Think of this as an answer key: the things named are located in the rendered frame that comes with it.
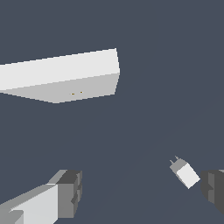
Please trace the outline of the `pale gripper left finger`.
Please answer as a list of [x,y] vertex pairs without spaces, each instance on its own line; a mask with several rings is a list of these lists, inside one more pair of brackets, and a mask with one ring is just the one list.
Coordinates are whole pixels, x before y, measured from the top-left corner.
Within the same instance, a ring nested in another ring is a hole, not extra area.
[[54,224],[73,218],[82,195],[82,171],[59,170],[46,184],[0,205],[0,224]]

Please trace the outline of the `white charger plug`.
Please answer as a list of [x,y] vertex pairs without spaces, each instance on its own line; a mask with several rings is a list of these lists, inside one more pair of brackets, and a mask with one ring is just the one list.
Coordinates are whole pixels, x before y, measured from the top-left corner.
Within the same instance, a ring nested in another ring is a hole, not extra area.
[[177,176],[180,182],[184,184],[187,189],[190,189],[200,181],[200,177],[184,159],[179,157],[175,158],[175,162],[171,160],[170,169]]

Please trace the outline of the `white wall socket block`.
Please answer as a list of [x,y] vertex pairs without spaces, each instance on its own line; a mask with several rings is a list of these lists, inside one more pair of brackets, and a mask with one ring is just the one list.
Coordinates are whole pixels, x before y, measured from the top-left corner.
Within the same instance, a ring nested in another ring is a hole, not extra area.
[[71,102],[114,94],[119,75],[115,49],[35,59],[0,65],[0,93]]

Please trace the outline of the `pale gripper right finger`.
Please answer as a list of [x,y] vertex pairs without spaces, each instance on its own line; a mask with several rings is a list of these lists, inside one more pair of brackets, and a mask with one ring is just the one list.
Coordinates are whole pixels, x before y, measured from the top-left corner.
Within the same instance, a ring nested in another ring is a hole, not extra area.
[[202,171],[200,178],[203,196],[224,214],[224,170]]

